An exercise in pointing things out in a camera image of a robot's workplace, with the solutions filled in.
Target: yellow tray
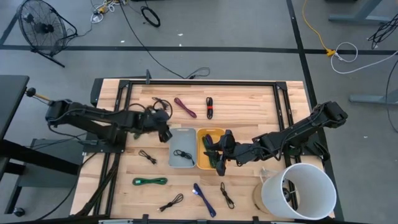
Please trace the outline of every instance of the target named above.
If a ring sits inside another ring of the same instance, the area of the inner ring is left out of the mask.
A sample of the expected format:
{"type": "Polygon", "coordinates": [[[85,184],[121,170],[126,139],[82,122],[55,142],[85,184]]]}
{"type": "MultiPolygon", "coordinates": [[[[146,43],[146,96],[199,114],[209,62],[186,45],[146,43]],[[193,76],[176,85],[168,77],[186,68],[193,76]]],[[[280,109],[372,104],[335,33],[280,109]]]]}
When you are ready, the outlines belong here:
{"type": "Polygon", "coordinates": [[[203,144],[202,137],[207,134],[211,136],[213,142],[218,142],[220,137],[225,134],[225,130],[222,128],[201,128],[197,131],[197,166],[204,170],[215,170],[210,166],[209,157],[204,155],[206,148],[203,144]]]}

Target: chair wheel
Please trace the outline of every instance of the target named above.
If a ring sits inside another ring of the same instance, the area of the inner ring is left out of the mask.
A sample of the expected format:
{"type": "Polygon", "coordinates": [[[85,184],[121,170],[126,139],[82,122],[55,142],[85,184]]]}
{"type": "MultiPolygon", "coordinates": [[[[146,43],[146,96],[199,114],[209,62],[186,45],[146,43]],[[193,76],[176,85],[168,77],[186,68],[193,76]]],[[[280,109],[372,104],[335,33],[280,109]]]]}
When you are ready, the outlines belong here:
{"type": "Polygon", "coordinates": [[[25,210],[23,210],[22,208],[14,208],[14,211],[12,213],[17,217],[21,217],[25,215],[25,210]]]}

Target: white bucket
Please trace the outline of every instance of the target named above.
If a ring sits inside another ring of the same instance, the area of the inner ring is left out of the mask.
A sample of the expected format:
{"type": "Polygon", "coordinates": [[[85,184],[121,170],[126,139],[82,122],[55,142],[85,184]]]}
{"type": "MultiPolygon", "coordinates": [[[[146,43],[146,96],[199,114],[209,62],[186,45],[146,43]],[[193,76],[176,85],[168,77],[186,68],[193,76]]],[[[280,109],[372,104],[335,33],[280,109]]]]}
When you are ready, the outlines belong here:
{"type": "Polygon", "coordinates": [[[319,220],[328,216],[336,205],[336,189],[330,178],[311,164],[294,164],[268,178],[261,189],[266,208],[275,216],[319,220]],[[282,181],[288,179],[300,195],[297,211],[286,202],[282,181]]]}

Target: yellow cable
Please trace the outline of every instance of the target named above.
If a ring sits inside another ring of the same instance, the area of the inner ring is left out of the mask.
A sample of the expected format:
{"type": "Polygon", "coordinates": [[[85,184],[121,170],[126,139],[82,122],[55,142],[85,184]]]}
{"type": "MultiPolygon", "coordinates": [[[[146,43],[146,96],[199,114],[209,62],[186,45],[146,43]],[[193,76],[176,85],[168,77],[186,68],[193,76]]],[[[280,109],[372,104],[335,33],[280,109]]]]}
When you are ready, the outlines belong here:
{"type": "Polygon", "coordinates": [[[302,12],[301,12],[301,14],[303,15],[304,22],[307,24],[307,26],[308,26],[312,31],[314,31],[316,34],[318,34],[319,40],[321,41],[322,47],[326,50],[327,56],[331,57],[332,55],[334,55],[334,54],[336,53],[336,51],[327,48],[327,47],[325,46],[325,44],[323,43],[322,37],[321,37],[321,35],[318,33],[318,31],[316,31],[316,30],[308,23],[307,19],[305,18],[305,14],[304,14],[304,10],[305,10],[305,6],[306,6],[306,5],[307,5],[307,0],[304,1],[303,10],[302,10],[302,12]]]}

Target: gray tray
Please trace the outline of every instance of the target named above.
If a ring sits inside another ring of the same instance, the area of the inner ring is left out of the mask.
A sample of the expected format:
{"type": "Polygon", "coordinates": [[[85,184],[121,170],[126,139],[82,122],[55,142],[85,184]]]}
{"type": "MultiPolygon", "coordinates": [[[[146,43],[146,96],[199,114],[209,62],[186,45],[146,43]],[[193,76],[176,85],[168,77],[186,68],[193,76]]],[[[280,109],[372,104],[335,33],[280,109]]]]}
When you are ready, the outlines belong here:
{"type": "Polygon", "coordinates": [[[170,139],[169,166],[173,168],[192,168],[197,164],[197,132],[193,128],[170,129],[173,137],[170,139]],[[192,155],[192,161],[181,156],[175,156],[174,150],[181,150],[192,155]]]}

